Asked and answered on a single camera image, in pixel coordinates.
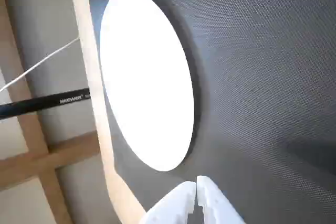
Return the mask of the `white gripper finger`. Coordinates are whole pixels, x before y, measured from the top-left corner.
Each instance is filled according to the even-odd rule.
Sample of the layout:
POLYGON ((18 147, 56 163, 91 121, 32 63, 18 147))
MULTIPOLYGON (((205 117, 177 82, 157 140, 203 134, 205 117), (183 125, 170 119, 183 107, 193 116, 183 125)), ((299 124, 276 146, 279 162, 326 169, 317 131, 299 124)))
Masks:
POLYGON ((245 223, 219 187, 207 176, 197 176, 197 203, 205 224, 245 223))
POLYGON ((141 223, 187 223, 188 215, 194 212, 196 182, 185 181, 160 199, 141 218, 141 223))

